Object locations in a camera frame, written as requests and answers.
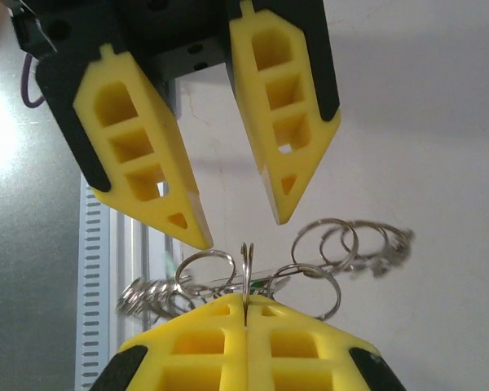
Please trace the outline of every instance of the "screw hole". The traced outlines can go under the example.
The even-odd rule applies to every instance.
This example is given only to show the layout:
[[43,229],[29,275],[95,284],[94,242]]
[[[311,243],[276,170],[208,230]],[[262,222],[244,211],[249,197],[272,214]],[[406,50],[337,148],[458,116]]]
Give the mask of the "screw hole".
[[55,20],[49,24],[47,35],[52,41],[65,41],[71,35],[71,26],[65,20]]
[[200,71],[201,69],[208,68],[208,66],[209,65],[207,63],[198,63],[198,64],[194,65],[194,70]]
[[203,51],[203,45],[200,43],[195,43],[194,45],[188,48],[188,53],[191,55],[196,55],[197,53],[201,53]]
[[152,12],[163,11],[169,6],[169,0],[148,0],[147,5]]

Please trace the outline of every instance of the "white background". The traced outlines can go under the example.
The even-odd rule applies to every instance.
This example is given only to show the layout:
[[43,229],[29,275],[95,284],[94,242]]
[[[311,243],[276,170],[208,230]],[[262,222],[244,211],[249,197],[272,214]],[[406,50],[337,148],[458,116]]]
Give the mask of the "white background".
[[[408,390],[489,391],[489,0],[326,0],[326,12],[343,120],[286,226],[224,67],[181,80],[179,124],[215,247],[238,258],[253,241],[263,270],[287,264],[316,218],[412,228],[411,261],[382,280],[342,278],[330,323],[376,345]],[[323,298],[293,292],[292,304],[322,312]]]

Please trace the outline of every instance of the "white table surface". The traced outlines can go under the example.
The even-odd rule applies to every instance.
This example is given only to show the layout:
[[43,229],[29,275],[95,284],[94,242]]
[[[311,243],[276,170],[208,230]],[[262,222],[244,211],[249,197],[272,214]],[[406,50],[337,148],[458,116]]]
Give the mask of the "white table surface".
[[[237,257],[253,241],[262,270],[288,263],[316,218],[412,228],[411,261],[385,279],[342,278],[329,322],[376,345],[408,390],[489,391],[489,0],[326,0],[326,12],[343,120],[285,226],[224,67],[181,80],[179,124],[215,247]],[[292,304],[312,312],[328,298],[312,292]]]

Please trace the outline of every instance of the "purple wire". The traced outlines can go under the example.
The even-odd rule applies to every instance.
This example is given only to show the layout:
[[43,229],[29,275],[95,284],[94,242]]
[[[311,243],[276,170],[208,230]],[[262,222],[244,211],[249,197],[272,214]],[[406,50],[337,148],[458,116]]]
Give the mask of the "purple wire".
[[29,74],[31,73],[31,64],[33,63],[33,56],[29,53],[25,54],[24,57],[24,67],[22,68],[22,78],[20,82],[20,93],[22,94],[22,100],[24,105],[28,108],[38,108],[46,101],[46,99],[41,96],[34,102],[31,102],[29,98]]

